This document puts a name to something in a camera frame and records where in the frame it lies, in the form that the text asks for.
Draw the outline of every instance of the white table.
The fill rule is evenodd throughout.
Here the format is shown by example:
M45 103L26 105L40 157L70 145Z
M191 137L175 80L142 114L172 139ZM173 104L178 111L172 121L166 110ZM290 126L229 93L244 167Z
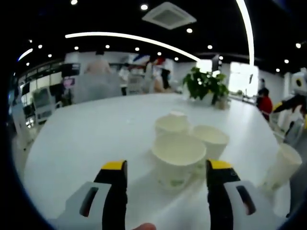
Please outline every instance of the white table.
M150 147L154 122L172 109L230 135L221 160L241 180L259 185L278 150L269 125L252 105L232 101L229 110L197 106L177 94L118 97L58 109L41 129L29 153L24 185L38 211L56 218L65 201L93 181L107 161L128 160L126 229L151 222L158 230L210 229L207 185L195 180L178 195L163 191L154 179ZM289 183L275 194L274 211L290 209Z

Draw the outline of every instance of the person in red jacket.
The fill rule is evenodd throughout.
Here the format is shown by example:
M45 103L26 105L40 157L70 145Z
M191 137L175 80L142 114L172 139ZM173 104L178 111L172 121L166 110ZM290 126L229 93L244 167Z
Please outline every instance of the person in red jacket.
M270 117L268 114L270 114L273 110L273 103L271 99L269 98L270 91L267 88L264 88L261 90L261 99L257 105L258 109L262 112L264 118L267 121L270 121Z

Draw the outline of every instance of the finger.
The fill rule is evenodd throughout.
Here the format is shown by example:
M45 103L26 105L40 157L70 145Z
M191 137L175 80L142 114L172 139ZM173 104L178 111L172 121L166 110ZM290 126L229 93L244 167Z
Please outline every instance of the finger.
M136 229L133 230L156 230L155 225L146 223L138 226Z

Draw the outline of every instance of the ceiling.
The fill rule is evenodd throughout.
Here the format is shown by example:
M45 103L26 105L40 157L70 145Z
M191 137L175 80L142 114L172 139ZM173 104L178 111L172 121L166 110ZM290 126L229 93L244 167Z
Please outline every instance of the ceiling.
M145 42L117 38L88 36L65 39L66 34L80 32L116 32L157 40L182 49L199 58L210 58L219 53L224 62L248 63L248 42L244 22L236 0L170 0L197 19L196 23L167 30L141 18L163 0L70 0L22 1L12 9L17 19L12 29L15 49L12 51L13 72L22 73L50 59L63 58L65 53L90 51L110 45L108 51L151 53L160 51L167 58L179 61L191 59L178 53ZM275 72L299 71L307 66L307 22L304 6L299 0L245 0L249 12L255 45L255 65ZM148 11L140 5L147 3ZM302 43L300 49L296 43ZM33 52L21 61L16 59L26 50Z

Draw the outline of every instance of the air conditioner vent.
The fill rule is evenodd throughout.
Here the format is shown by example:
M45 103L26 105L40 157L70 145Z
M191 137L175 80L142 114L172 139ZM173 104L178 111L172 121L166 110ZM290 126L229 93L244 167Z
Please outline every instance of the air conditioner vent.
M196 22L194 17L170 2L164 2L152 9L142 20L154 23L168 30Z

